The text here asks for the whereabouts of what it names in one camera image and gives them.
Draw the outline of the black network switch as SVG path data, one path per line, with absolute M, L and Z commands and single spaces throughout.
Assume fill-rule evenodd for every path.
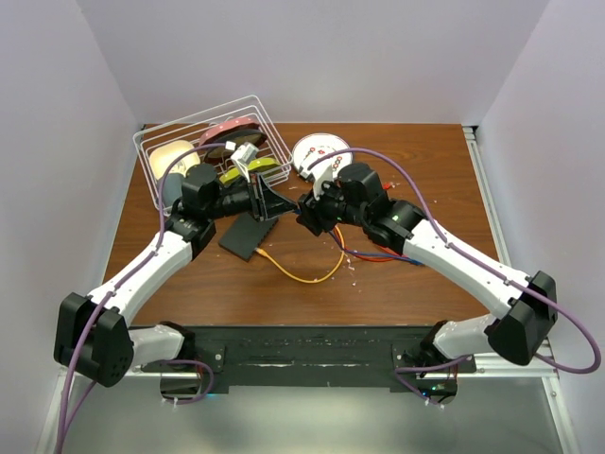
M 277 222 L 277 218 L 256 220 L 248 213 L 241 214 L 220 238 L 218 245 L 249 262 Z

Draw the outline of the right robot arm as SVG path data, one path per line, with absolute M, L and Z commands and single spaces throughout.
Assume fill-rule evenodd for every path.
M 437 271 L 487 308 L 485 316 L 437 323 L 407 355 L 417 366 L 440 372 L 456 358 L 490 352 L 526 366 L 557 320 L 541 300 L 556 296 L 552 277 L 516 271 L 459 240 L 420 207 L 391 198 L 365 163 L 323 176 L 298 204 L 297 221 L 314 235 L 339 223 L 357 226 L 374 244 Z

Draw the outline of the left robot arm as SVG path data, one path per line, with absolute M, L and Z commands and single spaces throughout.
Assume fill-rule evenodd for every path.
M 225 186 L 207 164 L 191 167 L 181 197 L 160 232 L 123 270 L 81 296 L 70 293 L 60 304 L 54 359 L 68 369 L 109 388 L 127 370 L 164 361 L 175 371 L 196 359 L 195 336 L 175 323 L 132 329 L 147 300 L 186 267 L 216 234 L 219 218 L 249 213 L 257 221 L 292 212 L 297 205 L 275 192 L 258 173 Z

